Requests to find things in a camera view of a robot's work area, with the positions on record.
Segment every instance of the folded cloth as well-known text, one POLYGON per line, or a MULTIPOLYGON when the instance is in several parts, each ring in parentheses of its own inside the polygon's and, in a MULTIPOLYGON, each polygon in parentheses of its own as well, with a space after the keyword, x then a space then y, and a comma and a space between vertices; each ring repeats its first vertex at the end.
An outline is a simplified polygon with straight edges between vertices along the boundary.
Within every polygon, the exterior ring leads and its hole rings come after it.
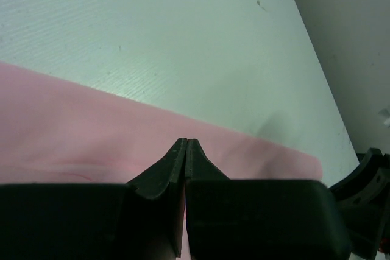
POLYGON ((5 63, 0 103, 3 184, 124 183, 179 137, 197 138, 230 178, 322 176, 320 162, 296 150, 5 63))

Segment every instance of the black object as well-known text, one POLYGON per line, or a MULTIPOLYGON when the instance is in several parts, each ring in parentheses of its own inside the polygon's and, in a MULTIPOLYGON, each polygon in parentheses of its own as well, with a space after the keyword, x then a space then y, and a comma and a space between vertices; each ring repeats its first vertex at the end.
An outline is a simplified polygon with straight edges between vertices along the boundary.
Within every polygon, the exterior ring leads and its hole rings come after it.
POLYGON ((389 190, 388 157, 377 168, 372 157, 329 190, 311 180, 230 180, 197 140, 182 138, 127 184, 2 185, 0 259, 172 260, 185 201, 197 260, 348 259, 351 248, 373 259, 389 190))

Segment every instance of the pink cloth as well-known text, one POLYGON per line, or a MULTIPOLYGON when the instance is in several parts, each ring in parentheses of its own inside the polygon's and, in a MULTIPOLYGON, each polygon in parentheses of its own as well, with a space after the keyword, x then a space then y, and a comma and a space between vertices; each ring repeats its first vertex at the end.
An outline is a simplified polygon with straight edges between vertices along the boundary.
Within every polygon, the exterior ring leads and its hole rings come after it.
POLYGON ((5 63, 0 101, 0 183, 127 182, 179 137, 230 178, 322 176, 296 150, 5 63))

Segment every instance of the white table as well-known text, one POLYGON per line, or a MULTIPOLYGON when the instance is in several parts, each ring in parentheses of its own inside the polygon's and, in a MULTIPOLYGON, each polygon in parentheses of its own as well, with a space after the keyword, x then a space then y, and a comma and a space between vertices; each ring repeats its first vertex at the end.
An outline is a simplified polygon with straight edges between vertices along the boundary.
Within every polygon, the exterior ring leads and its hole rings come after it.
POLYGON ((294 0, 0 0, 0 59, 357 165, 294 0))

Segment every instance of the table surface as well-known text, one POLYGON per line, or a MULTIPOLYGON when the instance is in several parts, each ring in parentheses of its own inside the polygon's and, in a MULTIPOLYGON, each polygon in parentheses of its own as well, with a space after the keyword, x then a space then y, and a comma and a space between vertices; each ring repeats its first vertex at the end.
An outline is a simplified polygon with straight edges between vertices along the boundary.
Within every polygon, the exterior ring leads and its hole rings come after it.
POLYGON ((294 0, 0 0, 0 59, 357 165, 294 0))

